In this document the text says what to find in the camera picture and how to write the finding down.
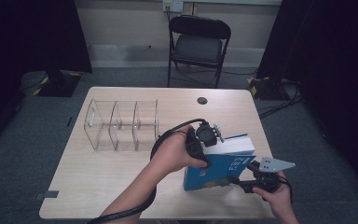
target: blue book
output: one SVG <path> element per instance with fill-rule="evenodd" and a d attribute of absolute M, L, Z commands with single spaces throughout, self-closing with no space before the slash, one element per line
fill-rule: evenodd
<path fill-rule="evenodd" d="M 213 147 L 205 147 L 210 162 L 208 168 L 186 167 L 184 189 L 195 190 L 230 184 L 228 177 L 240 177 L 242 171 L 255 158 L 255 148 L 248 136 L 229 138 Z"/>

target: chair seat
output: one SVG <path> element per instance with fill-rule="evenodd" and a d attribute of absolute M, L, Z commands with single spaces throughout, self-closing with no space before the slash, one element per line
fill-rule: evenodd
<path fill-rule="evenodd" d="M 180 35 L 172 58 L 175 60 L 219 64 L 222 41 L 209 37 Z"/>

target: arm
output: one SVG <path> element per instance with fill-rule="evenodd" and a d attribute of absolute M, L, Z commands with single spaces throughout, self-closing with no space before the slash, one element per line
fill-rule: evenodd
<path fill-rule="evenodd" d="M 273 193 L 260 188 L 253 188 L 253 192 L 266 199 L 271 206 L 272 214 L 282 224 L 298 224 L 295 212 L 290 201 L 290 189 L 287 185 L 281 186 Z"/>
<path fill-rule="evenodd" d="M 180 129 L 187 132 L 191 126 Z M 205 161 L 191 158 L 186 152 L 186 134 L 174 133 L 158 148 L 153 159 L 133 182 L 103 211 L 102 216 L 132 209 L 145 202 L 159 181 L 171 172 L 185 166 L 204 167 Z M 137 223 L 141 213 L 114 220 L 110 223 Z"/>

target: gray carpet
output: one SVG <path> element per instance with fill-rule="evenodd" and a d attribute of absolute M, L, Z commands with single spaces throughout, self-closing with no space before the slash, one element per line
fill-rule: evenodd
<path fill-rule="evenodd" d="M 254 70 L 225 69 L 239 74 L 251 74 Z M 246 78 L 252 75 L 230 73 L 222 74 L 220 89 L 248 87 Z M 94 74 L 85 74 L 80 79 L 71 98 L 33 96 L 37 88 L 33 85 L 43 75 L 43 72 L 24 75 L 22 88 L 30 88 L 23 91 L 26 96 L 21 110 L 0 133 L 0 223 L 84 223 L 41 219 L 38 211 L 42 201 L 35 195 L 48 189 L 88 89 L 165 87 L 167 68 L 94 68 Z M 172 87 L 205 88 L 178 80 L 172 81 Z M 293 95 L 295 88 L 287 88 Z M 259 109 L 280 103 L 255 101 Z M 334 146 L 325 141 L 317 118 L 305 105 L 298 103 L 285 108 L 262 119 L 262 124 L 273 156 L 296 163 L 295 169 L 285 173 L 295 191 L 294 208 L 300 222 L 358 223 L 358 177 Z M 244 223 L 277 222 L 270 219 Z"/>

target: wooden table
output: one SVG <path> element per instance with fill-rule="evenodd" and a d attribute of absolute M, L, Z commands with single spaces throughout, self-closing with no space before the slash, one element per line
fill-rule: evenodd
<path fill-rule="evenodd" d="M 208 100 L 206 105 L 197 102 Z M 159 132 L 191 119 L 218 123 L 223 136 L 248 133 L 255 145 L 256 160 L 271 157 L 251 93 L 245 90 L 93 87 L 80 110 L 39 215 L 45 219 L 98 217 L 139 174 L 149 161 L 149 151 L 94 151 L 83 124 L 91 99 L 150 101 L 158 99 Z M 184 170 L 168 175 L 158 184 L 156 200 L 141 218 L 215 219 L 273 217 L 269 204 L 238 186 L 195 191 L 183 190 Z M 254 179 L 245 170 L 241 179 Z"/>

